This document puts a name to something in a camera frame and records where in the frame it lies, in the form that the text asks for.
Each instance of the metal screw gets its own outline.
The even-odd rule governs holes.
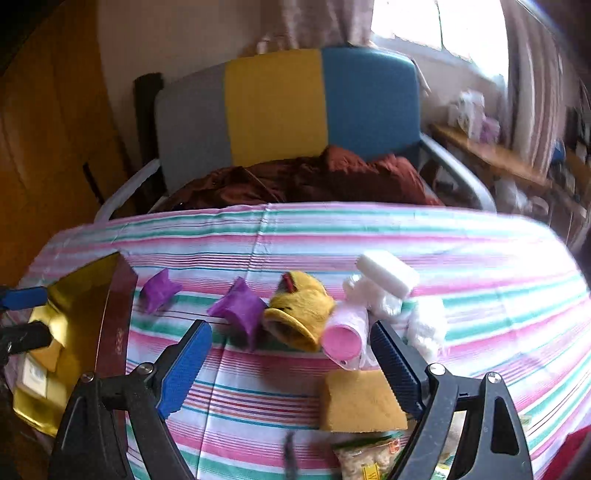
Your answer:
[[[497,372],[491,372],[486,377],[490,383],[498,383],[503,380]]]
[[[84,383],[90,383],[95,379],[95,374],[94,372],[85,372],[82,374],[82,376],[80,377],[80,379],[84,382]]]
[[[433,375],[443,375],[445,373],[445,367],[442,364],[431,364],[429,365],[429,371]]]
[[[149,375],[154,371],[154,364],[150,362],[144,362],[143,364],[139,364],[136,368],[140,375]]]

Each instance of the brown blanket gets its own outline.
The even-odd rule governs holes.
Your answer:
[[[406,158],[386,155],[367,163],[344,148],[331,146],[319,157],[220,168],[187,183],[159,210],[291,202],[443,205],[425,191],[417,171]]]

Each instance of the window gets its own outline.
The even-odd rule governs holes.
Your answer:
[[[499,0],[375,0],[372,31],[471,62],[486,76],[508,77]]]

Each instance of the pink lid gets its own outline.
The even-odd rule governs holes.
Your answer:
[[[361,353],[362,347],[359,334],[346,326],[329,326],[322,334],[322,348],[335,360],[352,360]]]

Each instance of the gold box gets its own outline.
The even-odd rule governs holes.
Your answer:
[[[23,387],[21,368],[12,404],[21,419],[55,437],[67,400],[84,372],[125,375],[137,279],[125,258],[114,253],[48,287],[47,304],[33,309],[30,322],[47,324],[63,348],[55,372],[46,371],[45,397]]]

